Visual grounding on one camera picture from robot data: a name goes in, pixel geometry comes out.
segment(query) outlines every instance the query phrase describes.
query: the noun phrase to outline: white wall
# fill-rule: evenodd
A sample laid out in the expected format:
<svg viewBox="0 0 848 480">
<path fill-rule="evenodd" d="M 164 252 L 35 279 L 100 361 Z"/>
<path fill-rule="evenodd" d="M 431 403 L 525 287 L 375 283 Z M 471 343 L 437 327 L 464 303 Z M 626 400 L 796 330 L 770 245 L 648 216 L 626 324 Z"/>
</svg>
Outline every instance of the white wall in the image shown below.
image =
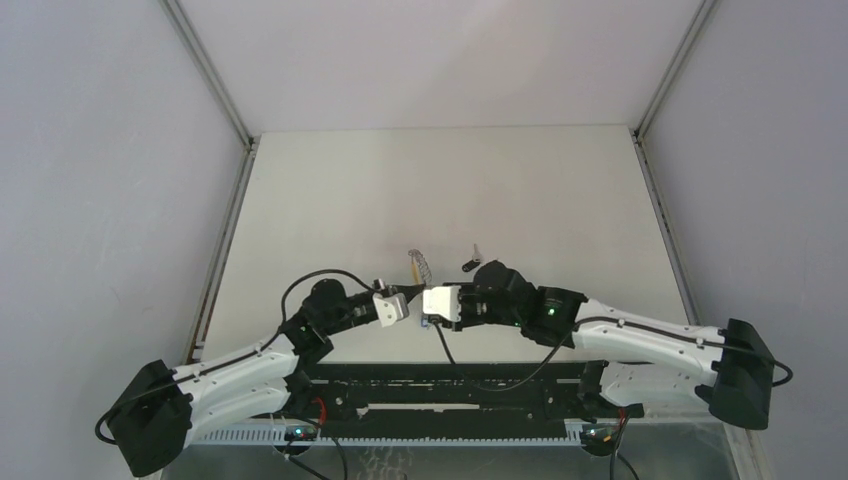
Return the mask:
<svg viewBox="0 0 848 480">
<path fill-rule="evenodd" d="M 251 131 L 629 124 L 700 0 L 185 0 Z"/>
<path fill-rule="evenodd" d="M 241 146 L 156 2 L 2 11 L 2 476 L 128 478 L 94 422 L 180 360 Z"/>
<path fill-rule="evenodd" d="M 848 3 L 723 2 L 649 133 L 705 320 L 753 322 L 796 380 L 778 478 L 844 478 Z"/>
</svg>

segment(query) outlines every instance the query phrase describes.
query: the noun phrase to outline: gray wall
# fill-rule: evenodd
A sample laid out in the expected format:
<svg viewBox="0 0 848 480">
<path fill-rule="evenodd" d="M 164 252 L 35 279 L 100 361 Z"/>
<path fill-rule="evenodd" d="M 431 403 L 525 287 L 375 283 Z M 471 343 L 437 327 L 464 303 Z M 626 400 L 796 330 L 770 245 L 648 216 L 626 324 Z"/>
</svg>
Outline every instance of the gray wall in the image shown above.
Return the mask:
<svg viewBox="0 0 848 480">
<path fill-rule="evenodd" d="M 241 146 L 156 2 L 0 10 L 2 476 L 129 478 L 92 427 L 183 354 Z"/>
<path fill-rule="evenodd" d="M 796 380 L 763 438 L 782 479 L 844 478 L 848 2 L 722 2 L 648 154 L 708 323 L 753 322 Z"/>
</svg>

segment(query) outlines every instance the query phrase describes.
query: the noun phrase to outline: white table surface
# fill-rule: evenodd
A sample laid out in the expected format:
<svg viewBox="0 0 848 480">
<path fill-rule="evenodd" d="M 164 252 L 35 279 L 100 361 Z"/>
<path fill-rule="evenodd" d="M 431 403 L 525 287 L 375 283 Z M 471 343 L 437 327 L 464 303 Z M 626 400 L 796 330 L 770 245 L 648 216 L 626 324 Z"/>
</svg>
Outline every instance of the white table surface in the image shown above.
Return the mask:
<svg viewBox="0 0 848 480">
<path fill-rule="evenodd" d="M 409 284 L 407 251 L 417 248 L 435 283 L 465 281 L 473 243 L 536 285 L 687 323 L 624 126 L 266 133 L 202 358 L 272 333 L 282 292 L 305 273 Z M 290 296 L 290 314 L 311 285 Z M 394 327 L 332 337 L 324 361 L 445 362 L 436 333 L 420 326 L 420 300 L 412 310 Z M 460 362 L 537 362 L 549 351 L 509 327 L 446 335 Z M 555 359 L 602 355 L 561 349 Z"/>
</svg>

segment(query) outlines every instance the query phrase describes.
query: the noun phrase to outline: metal spring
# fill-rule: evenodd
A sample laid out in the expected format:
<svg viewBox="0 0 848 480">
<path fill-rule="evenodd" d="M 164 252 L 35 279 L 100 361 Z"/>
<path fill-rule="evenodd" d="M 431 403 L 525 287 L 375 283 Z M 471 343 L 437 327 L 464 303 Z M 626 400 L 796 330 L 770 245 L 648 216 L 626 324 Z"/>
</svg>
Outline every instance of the metal spring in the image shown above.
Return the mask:
<svg viewBox="0 0 848 480">
<path fill-rule="evenodd" d="M 427 265 L 427 259 L 424 258 L 424 254 L 421 253 L 420 250 L 413 248 L 409 251 L 409 256 L 412 258 L 412 262 L 415 267 L 418 269 L 418 275 L 420 276 L 420 281 L 424 285 L 431 285 L 433 283 L 433 273 L 430 272 L 430 266 Z"/>
</svg>

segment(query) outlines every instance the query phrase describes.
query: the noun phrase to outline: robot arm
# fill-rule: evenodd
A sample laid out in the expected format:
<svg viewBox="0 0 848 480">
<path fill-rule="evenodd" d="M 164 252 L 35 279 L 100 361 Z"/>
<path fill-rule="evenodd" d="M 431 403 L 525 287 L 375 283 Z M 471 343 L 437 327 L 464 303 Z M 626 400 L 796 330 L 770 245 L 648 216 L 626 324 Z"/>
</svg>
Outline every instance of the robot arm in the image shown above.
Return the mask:
<svg viewBox="0 0 848 480">
<path fill-rule="evenodd" d="M 408 301 L 424 289 L 385 286 L 348 297 L 337 280 L 315 284 L 301 308 L 274 335 L 198 364 L 144 366 L 96 426 L 116 444 L 136 477 L 173 461 L 183 448 L 223 426 L 311 400 L 304 368 L 333 349 L 330 335 L 374 321 L 386 327 L 409 315 Z M 102 435 L 105 423 L 114 439 Z"/>
<path fill-rule="evenodd" d="M 779 362 L 747 322 L 731 319 L 725 329 L 661 322 L 581 293 L 536 288 L 500 262 L 481 267 L 472 283 L 426 290 L 423 309 L 431 321 L 454 331 L 509 325 L 540 345 L 605 351 L 640 362 L 587 363 L 584 403 L 706 402 L 724 422 L 752 430 L 768 426 Z"/>
<path fill-rule="evenodd" d="M 409 315 L 423 292 L 429 320 L 454 331 L 477 325 L 518 327 L 547 346 L 614 352 L 650 362 L 589 362 L 581 377 L 584 404 L 630 406 L 695 400 L 728 423 L 768 424 L 775 361 L 753 327 L 679 326 L 618 311 L 585 295 L 536 288 L 500 262 L 480 267 L 471 283 L 426 288 L 386 286 L 347 296 L 337 280 L 315 284 L 301 308 L 267 339 L 200 364 L 168 369 L 152 362 L 139 371 L 96 427 L 117 444 L 132 473 L 149 475 L 196 439 L 256 415 L 301 412 L 311 401 L 304 369 L 333 349 L 329 337 L 374 321 L 386 327 Z M 105 423 L 113 439 L 102 435 Z"/>
</svg>

